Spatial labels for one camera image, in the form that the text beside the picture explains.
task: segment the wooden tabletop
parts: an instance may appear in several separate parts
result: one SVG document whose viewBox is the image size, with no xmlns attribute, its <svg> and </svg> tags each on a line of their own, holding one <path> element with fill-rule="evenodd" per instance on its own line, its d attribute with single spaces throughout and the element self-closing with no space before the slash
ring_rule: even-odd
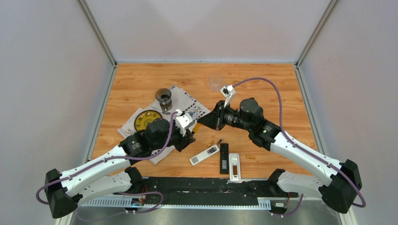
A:
<svg viewBox="0 0 398 225">
<path fill-rule="evenodd" d="M 119 64 L 99 134 L 92 154 L 96 158 L 114 146 L 123 137 L 117 133 L 139 108 L 146 108 L 160 88 L 177 85 L 196 98 L 210 111 L 224 96 L 211 92 L 207 76 L 212 72 L 224 75 L 224 84 L 235 84 L 243 79 L 260 76 L 270 79 L 279 88 L 283 101 L 285 130 L 302 143 L 316 149 L 314 137 L 306 114 L 299 85 L 290 64 Z M 270 84 L 250 81 L 235 88 L 231 107 L 238 108 L 241 100 L 254 97 L 264 109 L 264 117 L 279 125 L 277 95 Z M 157 165 L 141 161 L 134 166 L 143 176 L 172 177 L 228 177 L 221 175 L 219 153 L 192 166 L 189 159 L 207 148 L 210 141 L 224 138 L 230 153 L 240 154 L 242 178 L 268 178 L 276 169 L 292 173 L 309 174 L 289 159 L 255 146 L 248 132 L 226 126 L 222 131 L 201 126 L 194 135 L 196 142 L 182 152 L 172 151 Z"/>
</svg>

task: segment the cable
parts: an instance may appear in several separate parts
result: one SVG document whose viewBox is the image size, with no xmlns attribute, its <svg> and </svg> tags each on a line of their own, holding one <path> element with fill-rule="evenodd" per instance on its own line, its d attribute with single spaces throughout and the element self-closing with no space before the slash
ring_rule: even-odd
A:
<svg viewBox="0 0 398 225">
<path fill-rule="evenodd" d="M 100 218 L 100 219 L 84 219 L 84 218 L 81 218 L 81 217 L 79 216 L 79 213 L 76 213 L 76 217 L 77 217 L 79 220 L 82 220 L 82 221 L 84 221 L 84 222 L 91 222 L 91 223 L 92 223 L 92 222 L 98 222 L 98 221 L 110 219 L 110 218 L 112 218 L 112 217 L 120 216 L 120 215 L 126 214 L 126 213 L 133 213 L 133 214 L 135 214 L 135 213 L 146 213 L 146 212 L 150 212 L 150 211 L 155 210 L 155 209 L 163 202 L 163 199 L 164 199 L 162 193 L 157 192 L 157 191 L 143 192 L 143 193 L 136 193 L 136 194 L 125 193 L 125 192 L 118 192 L 118 193 L 121 194 L 121 195 L 130 195 L 130 196 L 135 196 L 135 195 L 160 195 L 161 200 L 160 200 L 155 206 L 153 206 L 152 208 L 147 209 L 147 210 L 141 210 L 141 211 L 135 211 L 135 210 L 123 211 L 123 212 L 118 212 L 118 213 L 115 213 L 115 214 L 110 215 L 110 216 L 108 216 L 108 217 L 104 217 L 104 218 Z"/>
<path fill-rule="evenodd" d="M 64 177 L 64 178 L 62 178 L 62 179 L 55 180 L 55 181 L 53 181 L 53 182 L 50 182 L 50 183 L 48 183 L 48 184 L 42 186 L 42 187 L 39 188 L 39 189 L 37 190 L 37 192 L 36 192 L 36 199 L 37 199 L 40 203 L 42 203 L 42 204 L 44 204 L 44 205 L 48 205 L 48 202 L 43 201 L 43 200 L 40 198 L 40 192 L 41 192 L 44 188 L 49 187 L 49 186 L 54 185 L 54 184 L 57 184 L 57 183 L 60 183 L 60 182 L 62 182 L 62 181 L 64 181 L 64 180 L 68 180 L 68 179 L 71 179 L 71 178 L 73 178 L 73 177 L 76 177 L 77 175 L 79 175 L 79 174 L 81 174 L 81 173 L 83 173 L 83 172 L 85 172 L 85 171 L 87 171 L 87 170 L 89 170 L 89 169 L 95 167 L 96 165 L 99 165 L 99 164 L 101 164 L 101 163 L 104 163 L 104 162 L 106 162 L 106 161 L 108 161 L 108 160 L 116 159 L 116 158 L 124 158 L 124 159 L 129 159 L 129 160 L 138 160 L 138 161 L 140 161 L 140 160 L 151 159 L 151 158 L 154 158 L 154 157 L 160 155 L 160 154 L 165 150 L 165 148 L 167 147 L 168 143 L 170 142 L 171 133 L 172 133 L 172 130 L 173 130 L 173 118 L 174 118 L 174 116 L 175 116 L 176 114 L 177 114 L 177 112 L 173 112 L 173 113 L 171 114 L 171 117 L 170 117 L 170 124 L 169 124 L 169 128 L 168 128 L 167 139 L 166 139 L 166 142 L 164 143 L 163 147 L 161 148 L 161 150 L 160 150 L 158 153 L 156 153 L 156 154 L 154 154 L 154 155 L 152 155 L 152 156 L 149 156 L 149 157 L 142 157 L 142 158 L 140 158 L 140 157 L 129 157 L 129 156 L 112 156 L 112 157 L 104 158 L 104 160 L 95 162 L 95 163 L 93 163 L 93 164 L 87 166 L 86 168 L 83 168 L 82 170 L 77 171 L 76 173 L 70 175 L 69 177 Z"/>
<path fill-rule="evenodd" d="M 277 88 L 277 86 L 272 83 L 272 81 L 270 81 L 267 78 L 264 77 L 252 77 L 252 78 L 248 78 L 245 80 L 242 80 L 241 82 L 238 82 L 234 85 L 232 85 L 233 88 L 235 88 L 238 85 L 241 85 L 247 81 L 251 81 L 251 80 L 263 80 L 268 82 L 269 84 L 272 85 L 272 87 L 274 87 L 276 94 L 278 95 L 278 100 L 279 100 L 279 126 L 281 128 L 281 132 L 284 135 L 284 137 L 293 145 L 296 146 L 297 148 L 299 148 L 300 150 L 302 150 L 303 152 L 307 153 L 308 155 L 314 157 L 315 159 L 321 161 L 322 163 L 328 165 L 329 167 L 333 168 L 334 170 L 336 170 L 339 174 L 341 174 L 346 180 L 347 182 L 352 186 L 352 188 L 355 190 L 355 192 L 357 193 L 358 197 L 361 199 L 362 201 L 362 205 L 357 204 L 357 203 L 352 203 L 352 205 L 360 207 L 360 208 L 365 208 L 366 207 L 366 202 L 365 202 L 365 198 L 363 197 L 363 195 L 361 194 L 361 192 L 359 191 L 359 189 L 357 188 L 357 186 L 351 181 L 350 178 L 348 178 L 348 176 L 343 173 L 340 169 L 338 169 L 336 166 L 334 166 L 331 163 L 328 163 L 326 160 L 324 160 L 323 158 L 313 154 L 312 152 L 308 151 L 307 149 L 301 147 L 300 145 L 296 144 L 291 138 L 289 138 L 289 136 L 286 134 L 283 125 L 282 125 L 282 98 L 281 98 L 281 93 L 279 92 L 279 89 Z"/>
<path fill-rule="evenodd" d="M 304 195 L 301 194 L 300 201 L 298 202 L 296 208 L 295 208 L 293 211 L 291 211 L 291 212 L 289 212 L 289 213 L 286 213 L 286 214 L 277 214 L 277 213 L 273 213 L 273 215 L 279 216 L 280 218 L 288 217 L 288 216 L 293 215 L 294 213 L 297 212 L 297 210 L 299 210 L 299 208 L 300 208 L 300 206 L 301 206 L 301 203 L 303 202 L 303 198 L 304 198 Z"/>
</svg>

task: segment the metal floor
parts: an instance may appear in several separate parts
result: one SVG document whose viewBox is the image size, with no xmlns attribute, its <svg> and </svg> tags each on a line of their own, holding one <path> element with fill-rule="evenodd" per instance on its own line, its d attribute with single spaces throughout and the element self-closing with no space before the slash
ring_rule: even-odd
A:
<svg viewBox="0 0 398 225">
<path fill-rule="evenodd" d="M 293 210 L 298 201 L 289 204 Z M 120 208 L 85 207 L 79 212 L 84 219 L 98 219 L 123 211 Z M 71 225 L 341 225 L 337 212 L 319 200 L 304 200 L 300 209 L 291 217 L 277 218 L 261 210 L 193 210 L 157 209 L 143 214 L 128 214 L 99 222 L 87 223 L 74 215 Z"/>
</svg>

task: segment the white wall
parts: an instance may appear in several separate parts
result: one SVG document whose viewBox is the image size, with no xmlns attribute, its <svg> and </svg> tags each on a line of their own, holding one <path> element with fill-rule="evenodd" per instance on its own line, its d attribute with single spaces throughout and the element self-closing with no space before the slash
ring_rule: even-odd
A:
<svg viewBox="0 0 398 225">
<path fill-rule="evenodd" d="M 359 165 L 359 225 L 398 221 L 397 12 L 396 0 L 340 1 L 302 67 L 326 151 Z"/>
<path fill-rule="evenodd" d="M 117 61 L 296 61 L 329 0 L 87 0 Z"/>
<path fill-rule="evenodd" d="M 74 0 L 0 0 L 0 21 L 0 223 L 53 225 L 36 190 L 85 160 L 111 66 Z"/>
</svg>

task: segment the purple cable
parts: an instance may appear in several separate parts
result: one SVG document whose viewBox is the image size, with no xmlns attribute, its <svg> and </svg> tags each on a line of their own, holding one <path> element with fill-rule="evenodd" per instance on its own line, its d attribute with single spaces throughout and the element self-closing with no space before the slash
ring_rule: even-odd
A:
<svg viewBox="0 0 398 225">
<path fill-rule="evenodd" d="M 300 201 L 298 202 L 296 208 L 295 208 L 293 211 L 291 211 L 291 212 L 289 212 L 289 213 L 287 213 L 287 214 L 276 214 L 276 213 L 274 213 L 274 215 L 279 216 L 280 218 L 282 218 L 282 217 L 288 217 L 288 216 L 293 215 L 293 214 L 296 213 L 297 210 L 300 208 L 300 205 L 301 205 L 301 203 L 303 202 L 303 198 L 304 198 L 304 195 L 301 194 Z"/>
<path fill-rule="evenodd" d="M 307 153 L 308 155 L 314 157 L 315 159 L 321 161 L 322 163 L 328 165 L 329 167 L 333 168 L 334 170 L 336 170 L 339 174 L 341 174 L 347 181 L 348 183 L 352 186 L 352 188 L 355 190 L 355 192 L 357 193 L 358 197 L 361 199 L 362 201 L 362 205 L 357 204 L 357 203 L 352 203 L 352 205 L 360 207 L 360 208 L 365 208 L 366 207 L 366 202 L 365 199 L 363 197 L 363 195 L 361 194 L 361 192 L 359 191 L 359 189 L 357 188 L 357 186 L 351 181 L 350 178 L 348 178 L 348 176 L 343 173 L 340 169 L 338 169 L 336 166 L 334 166 L 333 164 L 328 163 L 326 160 L 324 160 L 323 158 L 313 154 L 312 152 L 308 151 L 307 149 L 301 147 L 300 145 L 296 144 L 291 138 L 289 138 L 289 136 L 286 134 L 283 125 L 282 125 L 282 98 L 281 98 L 281 94 L 278 90 L 278 88 L 276 87 L 276 85 L 274 83 L 272 83 L 272 81 L 270 81 L 267 78 L 263 78 L 263 77 L 252 77 L 252 78 L 248 78 L 245 80 L 242 80 L 241 82 L 238 82 L 236 84 L 234 84 L 232 87 L 236 87 L 240 84 L 243 84 L 247 81 L 251 81 L 251 80 L 263 80 L 266 81 L 268 83 L 270 83 L 272 85 L 272 87 L 274 87 L 276 94 L 278 95 L 278 99 L 279 99 L 279 126 L 281 128 L 281 132 L 282 134 L 285 136 L 285 138 L 291 143 L 293 144 L 293 146 L 296 146 L 297 148 L 299 148 L 300 150 L 302 150 L 303 152 Z"/>
<path fill-rule="evenodd" d="M 121 194 L 121 195 L 130 195 L 130 196 L 135 196 L 135 195 L 160 195 L 160 196 L 161 196 L 161 200 L 160 200 L 155 206 L 153 206 L 152 208 L 147 209 L 147 210 L 141 210 L 141 211 L 131 210 L 131 211 L 127 211 L 128 213 L 146 213 L 146 212 L 153 211 L 153 210 L 155 210 L 155 209 L 163 202 L 163 199 L 164 199 L 162 193 L 157 192 L 157 191 L 144 192 L 144 193 L 136 193 L 136 194 L 125 193 L 125 192 L 118 192 L 118 193 Z M 110 216 L 108 216 L 108 217 L 104 217 L 104 218 L 100 218 L 100 219 L 84 219 L 84 218 L 81 218 L 81 217 L 79 216 L 79 213 L 76 213 L 76 217 L 77 217 L 78 219 L 84 221 L 84 222 L 98 222 L 98 221 L 106 220 L 106 219 L 109 219 L 109 218 L 112 218 L 112 217 L 120 216 L 120 215 L 122 215 L 122 214 L 126 214 L 127 212 L 126 212 L 126 211 L 118 212 L 118 213 L 115 213 L 115 214 L 110 215 Z"/>
<path fill-rule="evenodd" d="M 149 157 L 112 156 L 112 157 L 104 158 L 104 160 L 95 162 L 95 163 L 93 163 L 93 164 L 87 166 L 86 168 L 83 168 L 82 170 L 77 171 L 76 173 L 70 175 L 69 177 L 64 177 L 64 178 L 62 178 L 62 179 L 55 180 L 55 181 L 53 181 L 53 182 L 50 182 L 50 183 L 48 183 L 48 184 L 42 186 L 42 187 L 39 188 L 39 189 L 37 190 L 37 192 L 36 192 L 36 199 L 37 199 L 40 203 L 42 203 L 42 204 L 44 204 L 44 205 L 48 205 L 48 202 L 43 201 L 43 200 L 40 198 L 40 192 L 41 192 L 44 188 L 49 187 L 49 186 L 51 186 L 51 185 L 53 185 L 53 184 L 60 183 L 60 182 L 62 182 L 62 181 L 64 181 L 64 180 L 67 180 L 67 179 L 76 177 L 77 175 L 79 175 L 79 174 L 81 174 L 81 173 L 83 173 L 83 172 L 85 172 L 85 171 L 87 171 L 87 170 L 89 170 L 89 169 L 95 167 L 96 165 L 99 165 L 99 164 L 101 164 L 101 163 L 104 163 L 104 162 L 106 162 L 106 161 L 108 161 L 108 160 L 117 159 L 117 158 L 124 158 L 124 159 L 129 159 L 129 160 L 139 160 L 139 161 L 140 161 L 140 160 L 151 159 L 151 158 L 154 158 L 154 157 L 160 155 L 160 154 L 166 149 L 168 143 L 170 142 L 171 133 L 172 133 L 172 131 L 173 131 L 173 119 L 174 119 L 174 116 L 175 116 L 176 114 L 177 114 L 177 112 L 173 112 L 173 113 L 171 114 L 171 116 L 170 116 L 170 124 L 169 124 L 169 128 L 168 128 L 167 139 L 166 139 L 166 142 L 164 143 L 163 147 L 161 148 L 161 150 L 160 150 L 158 153 L 156 153 L 156 154 L 154 154 L 154 155 L 152 155 L 152 156 L 149 156 Z"/>
</svg>

